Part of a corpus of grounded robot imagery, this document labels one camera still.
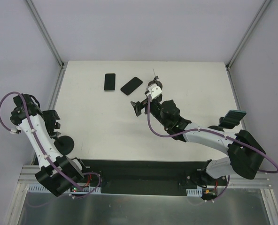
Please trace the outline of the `black phone stand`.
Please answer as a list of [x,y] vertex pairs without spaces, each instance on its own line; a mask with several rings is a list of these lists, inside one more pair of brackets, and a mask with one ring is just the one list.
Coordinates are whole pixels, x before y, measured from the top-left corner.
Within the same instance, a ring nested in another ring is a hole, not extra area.
[[224,129],[233,129],[239,124],[240,121],[237,121],[235,118],[225,116],[219,119],[218,125],[211,125],[208,128],[215,131],[224,131]]
[[54,139],[54,146],[62,155],[70,154],[74,149],[74,140],[67,135],[59,136],[60,132],[55,132],[52,139]]

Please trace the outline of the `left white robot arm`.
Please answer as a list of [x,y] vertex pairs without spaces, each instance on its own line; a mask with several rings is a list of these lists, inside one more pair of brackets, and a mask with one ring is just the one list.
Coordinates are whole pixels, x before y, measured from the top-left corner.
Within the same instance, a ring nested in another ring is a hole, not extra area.
[[88,171],[79,158],[68,157],[74,141],[58,132],[61,125],[56,110],[42,111],[38,100],[29,94],[17,95],[13,101],[15,108],[10,120],[18,132],[26,134],[34,148],[39,164],[37,181],[55,196],[84,182]]

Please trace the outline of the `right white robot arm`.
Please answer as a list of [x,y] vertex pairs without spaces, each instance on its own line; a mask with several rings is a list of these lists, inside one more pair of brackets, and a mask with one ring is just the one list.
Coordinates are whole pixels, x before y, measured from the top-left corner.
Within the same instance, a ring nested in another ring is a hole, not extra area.
[[222,127],[200,127],[180,115],[173,100],[160,102],[161,97],[151,102],[131,102],[137,116],[144,110],[148,117],[153,116],[167,132],[167,137],[183,142],[198,143],[226,155],[226,157],[206,162],[199,172],[200,180],[205,185],[211,185],[216,179],[237,174],[242,178],[255,178],[265,154],[263,148],[245,130],[238,133],[225,132]]

